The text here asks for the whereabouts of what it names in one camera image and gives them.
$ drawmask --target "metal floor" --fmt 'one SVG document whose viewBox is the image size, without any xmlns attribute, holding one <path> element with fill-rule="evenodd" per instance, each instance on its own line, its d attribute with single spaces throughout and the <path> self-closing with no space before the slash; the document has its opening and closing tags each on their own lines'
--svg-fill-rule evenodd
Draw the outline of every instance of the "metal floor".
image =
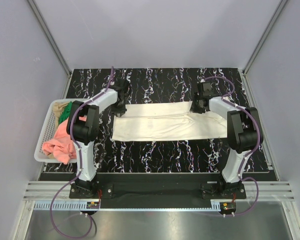
<svg viewBox="0 0 300 240">
<path fill-rule="evenodd" d="M 238 202 L 238 212 L 248 207 Z M 89 228 L 88 219 L 74 211 L 54 211 L 59 229 L 71 236 L 80 236 Z M 283 207 L 279 202 L 258 202 L 244 216 L 223 218 L 204 212 L 118 212 L 100 211 L 93 215 L 97 233 L 92 228 L 85 239 L 91 240 L 292 240 Z M 63 240 L 52 230 L 49 211 L 33 211 L 26 240 Z"/>
</svg>

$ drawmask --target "white cloth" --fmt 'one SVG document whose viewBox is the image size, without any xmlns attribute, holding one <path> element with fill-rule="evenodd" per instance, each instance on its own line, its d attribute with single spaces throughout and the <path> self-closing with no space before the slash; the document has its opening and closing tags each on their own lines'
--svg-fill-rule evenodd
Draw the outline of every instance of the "white cloth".
<svg viewBox="0 0 300 240">
<path fill-rule="evenodd" d="M 190 112 L 191 101 L 127 104 L 114 117 L 112 140 L 179 141 L 227 137 L 227 121 L 214 112 Z"/>
</svg>

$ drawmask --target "wire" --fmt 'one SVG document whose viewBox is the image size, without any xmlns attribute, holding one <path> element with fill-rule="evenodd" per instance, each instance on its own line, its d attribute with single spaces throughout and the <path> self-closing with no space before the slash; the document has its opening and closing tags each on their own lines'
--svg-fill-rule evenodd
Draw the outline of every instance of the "wire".
<svg viewBox="0 0 300 240">
<path fill-rule="evenodd" d="M 242 215 L 247 214 L 248 212 L 250 212 L 254 209 L 254 207 L 256 206 L 256 203 L 258 201 L 258 198 L 259 198 L 259 186 L 258 186 L 257 181 L 253 177 L 250 177 L 250 176 L 245 177 L 244 179 L 242 179 L 241 175 L 240 175 L 240 172 L 241 172 L 242 168 L 244 167 L 244 163 L 245 163 L 246 158 L 248 158 L 249 155 L 253 154 L 259 148 L 260 138 L 261 138 L 260 129 L 259 129 L 259 126 L 257 124 L 257 121 L 254 119 L 254 117 L 247 110 L 245 110 L 244 108 L 238 106 L 237 104 L 234 104 L 234 103 L 232 103 L 232 102 L 225 99 L 225 97 L 228 97 L 228 96 L 230 96 L 231 94 L 233 94 L 235 92 L 235 85 L 232 81 L 230 81 L 229 79 L 227 79 L 224 76 L 209 76 L 209 77 L 205 78 L 204 81 L 209 80 L 209 79 L 222 79 L 222 80 L 228 82 L 231 85 L 232 90 L 230 92 L 227 92 L 225 95 L 223 95 L 221 97 L 221 100 L 223 102 L 225 102 L 226 104 L 228 104 L 232 107 L 235 107 L 236 109 L 239 109 L 239 110 L 243 111 L 251 119 L 251 121 L 253 123 L 253 126 L 256 130 L 256 134 L 257 134 L 257 140 L 256 140 L 255 147 L 251 151 L 249 151 L 248 153 L 246 153 L 244 155 L 244 157 L 243 157 L 243 159 L 240 163 L 239 169 L 238 169 L 238 177 L 239 177 L 240 181 L 244 182 L 244 181 L 247 181 L 247 180 L 252 180 L 255 183 L 255 187 L 256 187 L 256 196 L 255 196 L 255 200 L 254 200 L 253 204 L 251 205 L 251 207 L 249 207 L 247 210 L 245 210 L 243 212 L 240 212 L 240 213 L 236 214 L 236 216 L 242 216 Z"/>
<path fill-rule="evenodd" d="M 110 78 L 109 78 L 108 84 L 107 84 L 107 86 L 106 86 L 106 88 L 105 88 L 105 91 L 102 91 L 102 92 L 100 92 L 98 95 L 93 96 L 93 97 L 91 97 L 89 100 L 85 101 L 85 102 L 84 102 L 80 107 L 78 107 L 78 109 L 74 112 L 73 117 L 72 117 L 72 119 L 71 119 L 71 122 L 70 122 L 70 131 L 69 131 L 69 133 L 70 133 L 70 136 L 71 136 L 71 140 L 74 142 L 74 144 L 76 144 L 76 145 L 78 146 L 78 153 L 79 153 L 78 155 L 79 155 L 79 162 L 80 162 L 80 167 L 81 167 L 81 168 L 82 168 L 82 153 L 81 153 L 80 145 L 79 145 L 79 143 L 75 140 L 74 135 L 73 135 L 73 128 L 74 128 L 75 118 L 76 118 L 76 116 L 78 115 L 79 111 L 80 111 L 82 108 L 84 108 L 86 105 L 90 104 L 91 102 L 95 101 L 96 99 L 100 98 L 102 95 L 104 95 L 104 94 L 107 92 L 107 90 L 109 89 L 110 84 L 111 84 L 111 82 L 113 81 L 113 79 L 114 79 L 114 67 L 112 66 L 112 67 L 111 67 Z M 53 203 L 54 203 L 54 201 L 56 200 L 56 198 L 57 198 L 57 196 L 59 195 L 59 193 L 60 193 L 66 186 L 68 186 L 69 184 L 71 184 L 72 182 L 74 182 L 75 180 L 77 180 L 77 179 L 80 177 L 80 175 L 81 175 L 81 169 L 79 169 L 79 173 L 78 173 L 78 175 L 77 175 L 76 177 L 74 177 L 72 180 L 70 180 L 69 182 L 67 182 L 64 186 L 62 186 L 62 187 L 56 192 L 56 194 L 55 194 L 54 197 L 52 198 L 52 201 L 51 201 L 51 204 L 50 204 L 50 208 L 49 208 L 50 220 L 51 220 L 51 223 L 52 223 L 53 228 L 54 228 L 54 229 L 57 231 L 57 233 L 59 233 L 61 236 L 66 237 L 66 238 L 69 238 L 69 239 L 83 239 L 83 238 L 85 238 L 85 237 L 90 233 L 90 231 L 91 231 L 91 229 L 92 229 L 93 218 L 92 218 L 90 215 L 88 215 L 88 214 L 85 215 L 86 217 L 88 217 L 88 218 L 90 219 L 90 227 L 89 227 L 88 231 L 87 231 L 84 235 L 82 235 L 82 236 L 69 236 L 69 235 L 66 235 L 66 234 L 64 234 L 63 232 L 61 232 L 61 231 L 58 229 L 57 225 L 55 224 L 55 221 L 54 221 L 54 218 L 53 218 L 53 214 L 52 214 L 52 207 L 53 207 Z"/>
<path fill-rule="evenodd" d="M 237 198 L 237 196 L 236 196 L 236 193 L 234 193 L 234 194 L 233 194 L 232 203 L 234 203 L 234 202 L 235 202 L 236 198 Z"/>
<path fill-rule="evenodd" d="M 90 209 L 97 209 L 97 211 L 99 211 L 100 210 L 100 204 L 101 204 L 102 191 L 101 191 L 101 189 L 99 189 L 97 192 L 98 192 L 98 196 L 99 196 L 99 202 L 96 206 L 90 206 L 89 208 Z"/>
<path fill-rule="evenodd" d="M 79 216 L 79 215 L 81 215 L 80 212 L 74 213 L 74 214 L 68 216 L 67 218 L 63 219 L 62 222 L 60 222 L 60 223 L 57 224 L 56 226 L 57 226 L 57 227 L 60 227 L 60 226 L 63 225 L 66 221 L 68 221 L 68 220 L 70 220 L 70 219 L 72 219 L 72 218 L 74 218 L 74 217 L 76 217 L 76 216 Z M 41 230 L 42 232 L 45 232 L 45 233 L 50 233 L 51 231 L 55 230 L 55 228 L 52 227 L 52 228 L 50 228 L 49 230 L 43 230 L 43 229 L 40 227 L 40 230 Z"/>
</svg>

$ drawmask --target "green cloth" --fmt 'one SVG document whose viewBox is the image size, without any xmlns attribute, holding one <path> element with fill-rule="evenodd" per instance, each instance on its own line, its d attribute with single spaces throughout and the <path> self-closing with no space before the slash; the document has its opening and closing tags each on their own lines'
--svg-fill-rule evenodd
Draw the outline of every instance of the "green cloth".
<svg viewBox="0 0 300 240">
<path fill-rule="evenodd" d="M 61 114 L 60 118 L 59 118 L 59 125 L 64 122 L 65 120 L 67 120 L 67 118 L 70 115 L 70 110 L 72 107 L 72 101 L 68 103 L 68 105 L 64 108 L 63 113 Z"/>
</svg>

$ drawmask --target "metal frame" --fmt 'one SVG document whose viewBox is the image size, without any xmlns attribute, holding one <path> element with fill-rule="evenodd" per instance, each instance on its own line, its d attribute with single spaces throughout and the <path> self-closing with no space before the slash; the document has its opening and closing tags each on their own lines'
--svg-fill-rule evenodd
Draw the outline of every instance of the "metal frame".
<svg viewBox="0 0 300 240">
<path fill-rule="evenodd" d="M 99 201 L 87 201 L 86 200 L 78 200 L 78 201 L 54 201 L 52 205 L 53 211 L 96 211 L 95 208 L 89 208 L 88 203 L 94 202 L 94 206 L 98 206 Z M 35 201 L 33 210 L 50 210 L 51 201 Z"/>
<path fill-rule="evenodd" d="M 259 109 L 259 107 L 257 106 L 256 100 L 255 100 L 255 97 L 253 95 L 253 92 L 251 91 L 250 84 L 247 81 L 246 75 L 244 74 L 243 70 L 238 69 L 238 71 L 240 73 L 241 81 L 243 83 L 243 87 L 244 87 L 244 90 L 245 90 L 245 95 L 247 97 L 247 101 L 248 101 L 250 107 L 256 107 L 257 109 Z M 263 119 L 262 115 L 260 115 L 261 127 L 263 129 L 265 129 L 262 119 Z M 271 151 L 271 148 L 269 146 L 269 139 L 268 139 L 267 133 L 265 131 L 263 131 L 262 149 L 263 149 L 265 158 L 268 161 L 269 170 L 274 170 L 277 179 L 280 181 L 280 174 L 278 173 L 278 169 L 276 167 L 276 161 L 275 161 L 275 158 L 274 158 L 274 154 Z"/>
<path fill-rule="evenodd" d="M 296 202 L 282 202 L 286 220 L 288 222 L 292 238 L 300 239 L 300 216 L 297 210 Z"/>
<path fill-rule="evenodd" d="M 46 36 L 48 42 L 50 43 L 50 46 L 52 47 L 52 50 L 54 51 L 56 57 L 59 59 L 66 75 L 68 77 L 70 77 L 71 75 L 71 69 L 69 68 L 65 58 L 63 57 L 61 51 L 59 50 L 56 41 L 54 40 L 45 20 L 43 15 L 41 14 L 38 5 L 36 4 L 35 0 L 27 0 L 27 2 L 29 3 L 30 8 L 32 9 L 34 16 L 36 17 L 36 19 L 38 20 L 38 23 L 40 24 L 44 35 Z"/>
<path fill-rule="evenodd" d="M 51 201 L 56 192 L 66 184 L 66 181 L 30 181 L 23 200 L 25 201 Z M 269 202 L 293 202 L 294 195 L 287 181 L 258 181 L 259 201 Z M 253 181 L 243 182 L 246 191 L 246 199 L 237 199 L 238 202 L 254 201 L 256 197 L 256 184 Z M 80 201 L 69 198 L 71 186 L 66 186 L 57 196 L 57 201 Z M 215 199 L 213 202 L 226 202 L 229 199 Z M 89 199 L 90 202 L 98 202 L 98 198 Z"/>
<path fill-rule="evenodd" d="M 22 214 L 15 228 L 13 240 L 24 240 L 27 235 L 29 223 L 34 211 L 35 201 L 24 201 L 22 204 Z"/>
<path fill-rule="evenodd" d="M 250 68 L 251 65 L 254 63 L 257 55 L 259 54 L 261 48 L 263 47 L 265 41 L 267 40 L 271 30 L 273 29 L 273 26 L 276 24 L 278 18 L 280 17 L 280 15 L 282 14 L 283 10 L 285 9 L 287 3 L 289 2 L 289 0 L 281 0 L 280 3 L 278 4 L 277 8 L 275 9 L 268 25 L 266 26 L 259 42 L 257 43 L 255 49 L 253 50 L 253 53 L 249 59 L 249 61 L 247 62 L 247 64 L 245 65 L 243 72 L 246 75 Z"/>
</svg>

